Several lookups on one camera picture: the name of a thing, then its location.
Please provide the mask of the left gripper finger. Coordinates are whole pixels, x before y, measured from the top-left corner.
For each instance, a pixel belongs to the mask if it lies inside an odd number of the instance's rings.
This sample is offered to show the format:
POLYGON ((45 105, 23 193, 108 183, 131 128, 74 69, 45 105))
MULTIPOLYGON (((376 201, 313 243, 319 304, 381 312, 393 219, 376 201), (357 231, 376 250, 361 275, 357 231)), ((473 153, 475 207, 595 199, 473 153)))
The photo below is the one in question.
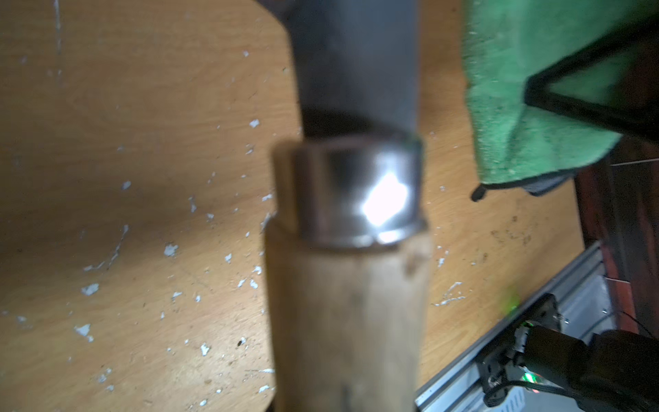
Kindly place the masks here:
POLYGON ((621 135, 658 140, 658 19, 625 24, 529 77, 523 101, 621 135))

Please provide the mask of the green and black rag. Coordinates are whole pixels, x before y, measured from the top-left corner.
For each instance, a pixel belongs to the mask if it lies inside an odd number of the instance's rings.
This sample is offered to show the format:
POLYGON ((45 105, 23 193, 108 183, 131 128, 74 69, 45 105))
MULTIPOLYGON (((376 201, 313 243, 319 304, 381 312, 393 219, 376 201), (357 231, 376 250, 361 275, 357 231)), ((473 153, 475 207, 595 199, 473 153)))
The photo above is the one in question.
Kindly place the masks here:
POLYGON ((464 15, 473 201, 540 197, 621 137, 657 141, 657 2, 467 1, 464 15))

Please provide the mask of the small sickle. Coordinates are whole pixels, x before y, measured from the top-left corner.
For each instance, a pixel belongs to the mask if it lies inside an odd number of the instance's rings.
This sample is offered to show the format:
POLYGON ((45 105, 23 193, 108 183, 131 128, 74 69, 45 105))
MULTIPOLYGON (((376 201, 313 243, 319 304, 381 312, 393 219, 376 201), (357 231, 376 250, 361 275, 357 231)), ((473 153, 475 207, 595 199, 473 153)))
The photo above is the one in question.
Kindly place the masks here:
POLYGON ((415 1, 266 1, 302 139, 272 152, 273 411, 413 411, 432 245, 415 1))

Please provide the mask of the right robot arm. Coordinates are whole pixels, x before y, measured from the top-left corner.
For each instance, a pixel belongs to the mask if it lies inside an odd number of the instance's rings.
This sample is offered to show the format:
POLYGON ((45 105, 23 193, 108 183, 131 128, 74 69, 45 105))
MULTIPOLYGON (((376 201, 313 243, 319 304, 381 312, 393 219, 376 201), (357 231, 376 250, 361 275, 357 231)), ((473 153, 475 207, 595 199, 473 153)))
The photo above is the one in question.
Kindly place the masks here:
MULTIPOLYGON (((556 94, 550 89, 562 77, 657 37, 657 15, 606 34, 530 77, 524 102, 622 135, 657 140, 657 101, 619 109, 556 94)), ((658 409, 657 339, 609 330, 594 334, 585 343, 539 325, 530 326, 527 331, 523 362, 532 372, 551 381, 546 392, 573 398, 584 411, 658 409)))

